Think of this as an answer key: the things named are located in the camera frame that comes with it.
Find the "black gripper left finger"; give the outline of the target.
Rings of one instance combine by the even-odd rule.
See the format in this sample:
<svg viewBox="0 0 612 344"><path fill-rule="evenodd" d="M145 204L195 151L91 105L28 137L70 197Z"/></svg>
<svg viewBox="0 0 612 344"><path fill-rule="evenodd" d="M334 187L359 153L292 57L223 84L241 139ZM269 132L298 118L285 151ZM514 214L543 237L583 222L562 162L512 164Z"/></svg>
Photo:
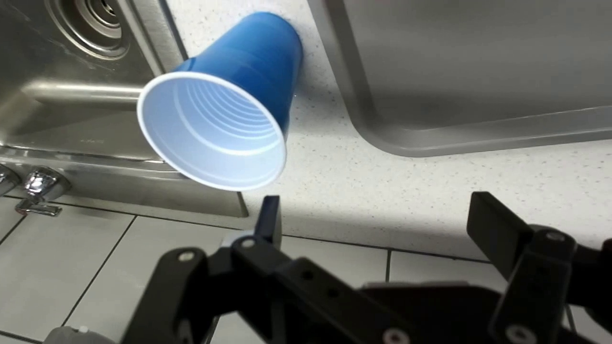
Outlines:
<svg viewBox="0 0 612 344"><path fill-rule="evenodd" d="M225 313L265 344L415 344L397 313L279 243L281 201L267 195L252 233L212 254L164 252L120 344L204 344Z"/></svg>

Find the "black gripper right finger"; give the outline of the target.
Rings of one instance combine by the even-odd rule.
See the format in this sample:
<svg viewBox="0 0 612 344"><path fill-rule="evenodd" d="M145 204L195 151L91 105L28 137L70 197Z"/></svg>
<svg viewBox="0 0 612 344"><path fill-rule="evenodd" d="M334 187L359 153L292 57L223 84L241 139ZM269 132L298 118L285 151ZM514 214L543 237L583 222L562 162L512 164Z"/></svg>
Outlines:
<svg viewBox="0 0 612 344"><path fill-rule="evenodd" d="M501 344L589 344L562 327L568 304L612 330L612 241L598 248L571 235L529 225L487 191L470 195L466 233L506 287L489 321Z"/></svg>

